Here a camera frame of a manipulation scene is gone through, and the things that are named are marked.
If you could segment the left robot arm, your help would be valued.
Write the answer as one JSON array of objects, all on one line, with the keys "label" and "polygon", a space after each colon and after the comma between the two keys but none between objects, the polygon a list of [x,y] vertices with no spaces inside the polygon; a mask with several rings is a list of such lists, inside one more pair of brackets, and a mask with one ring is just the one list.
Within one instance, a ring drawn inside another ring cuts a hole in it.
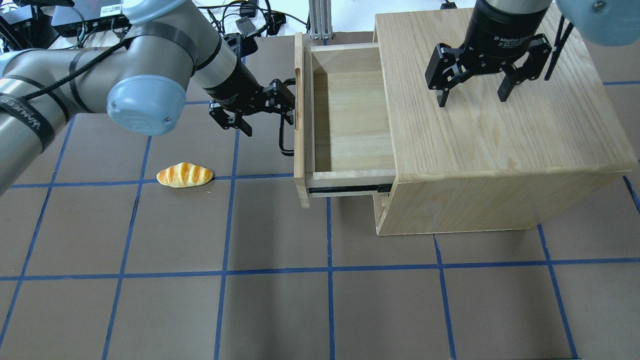
[{"label": "left robot arm", "polygon": [[5,193],[78,114],[107,114],[131,132],[158,136],[178,124],[190,80],[212,98],[222,129],[252,136],[244,117],[294,122],[294,79],[261,86],[191,0],[124,0],[131,29],[108,48],[1,55],[1,191]]}]

